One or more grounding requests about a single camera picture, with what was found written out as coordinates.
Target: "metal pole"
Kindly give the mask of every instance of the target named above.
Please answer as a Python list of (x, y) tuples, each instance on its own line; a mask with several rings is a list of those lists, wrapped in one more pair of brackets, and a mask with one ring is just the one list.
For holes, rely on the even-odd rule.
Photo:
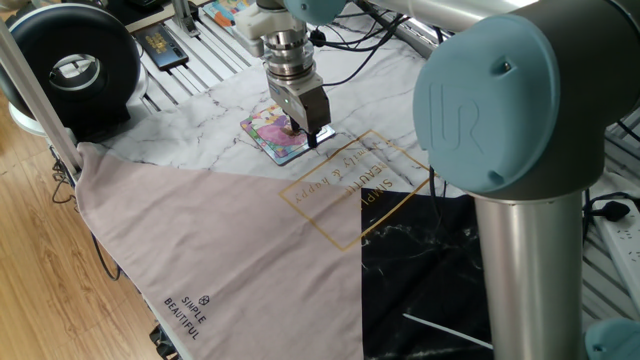
[(0, 21), (0, 63), (22, 95), (29, 110), (42, 125), (71, 174), (82, 168), (82, 158), (53, 109), (38, 79), (3, 21)]
[(496, 360), (586, 358), (580, 196), (476, 198)]

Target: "silver arm tube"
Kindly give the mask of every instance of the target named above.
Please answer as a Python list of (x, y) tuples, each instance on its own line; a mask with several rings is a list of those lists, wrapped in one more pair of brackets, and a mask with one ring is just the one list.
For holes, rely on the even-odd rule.
[(505, 14), (538, 0), (368, 0), (442, 29), (460, 32), (493, 15)]

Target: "power strip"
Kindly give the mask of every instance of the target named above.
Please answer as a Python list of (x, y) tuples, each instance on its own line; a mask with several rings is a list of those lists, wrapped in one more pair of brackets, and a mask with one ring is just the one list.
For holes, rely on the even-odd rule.
[[(640, 312), (640, 211), (631, 200), (611, 201), (625, 204), (631, 211), (618, 222), (608, 221), (603, 216), (596, 216), (594, 221), (636, 309)], [(602, 209), (607, 203), (599, 201), (594, 204), (593, 210)]]

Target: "pink cloth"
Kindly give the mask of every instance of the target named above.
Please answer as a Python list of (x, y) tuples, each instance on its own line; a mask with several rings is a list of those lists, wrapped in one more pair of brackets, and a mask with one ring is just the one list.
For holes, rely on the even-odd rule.
[[(291, 181), (80, 152), (84, 220), (194, 359), (363, 358), (361, 248), (340, 251), (287, 204)], [(324, 221), (355, 239), (360, 197), (345, 201)]]

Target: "blue joint cap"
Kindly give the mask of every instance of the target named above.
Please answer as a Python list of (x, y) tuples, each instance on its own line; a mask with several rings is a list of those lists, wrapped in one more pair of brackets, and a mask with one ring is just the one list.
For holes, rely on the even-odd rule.
[(533, 168), (556, 125), (555, 53), (527, 19), (485, 19), (445, 41), (422, 69), (413, 118), (430, 164), (456, 187), (501, 190)]
[(284, 0), (284, 6), (293, 17), (313, 25), (332, 22), (345, 5), (345, 0)]

